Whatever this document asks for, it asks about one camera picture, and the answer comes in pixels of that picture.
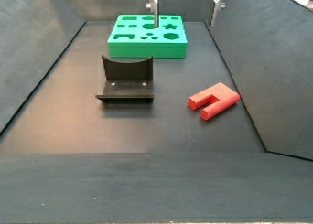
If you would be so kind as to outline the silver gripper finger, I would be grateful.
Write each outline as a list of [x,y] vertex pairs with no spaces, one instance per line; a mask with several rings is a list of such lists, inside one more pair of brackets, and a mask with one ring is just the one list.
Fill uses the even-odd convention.
[[146,8],[154,15],[154,27],[159,27],[159,1],[158,0],[148,0],[146,3]]
[[213,7],[213,14],[211,14],[211,19],[210,19],[211,26],[214,26],[215,24],[218,12],[225,8],[223,0],[213,0],[213,2],[214,2],[214,7]]

